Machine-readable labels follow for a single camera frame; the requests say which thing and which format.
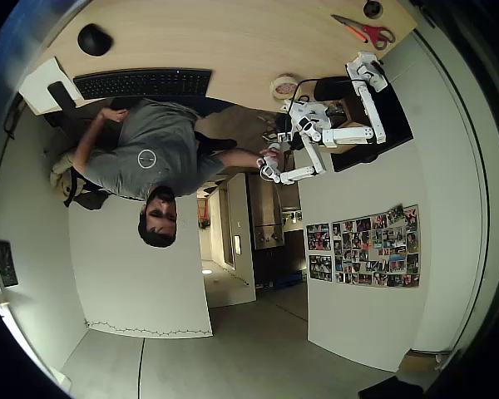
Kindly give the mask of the person's right hand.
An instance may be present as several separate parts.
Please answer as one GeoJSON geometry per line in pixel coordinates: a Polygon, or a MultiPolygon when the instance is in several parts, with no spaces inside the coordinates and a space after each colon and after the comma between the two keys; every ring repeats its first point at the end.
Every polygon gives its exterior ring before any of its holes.
{"type": "Polygon", "coordinates": [[[263,149],[260,152],[260,154],[262,155],[263,158],[267,158],[268,160],[275,162],[277,165],[279,165],[283,159],[283,155],[280,148],[279,147],[276,148],[272,145],[263,149]]]}

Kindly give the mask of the person's left hand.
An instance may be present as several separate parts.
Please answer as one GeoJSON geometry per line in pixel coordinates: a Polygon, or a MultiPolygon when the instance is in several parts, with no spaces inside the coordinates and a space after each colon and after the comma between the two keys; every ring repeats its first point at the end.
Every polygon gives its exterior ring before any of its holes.
{"type": "Polygon", "coordinates": [[[114,110],[109,107],[104,107],[100,110],[99,114],[104,120],[121,123],[129,115],[129,111],[127,109],[114,110]]]}

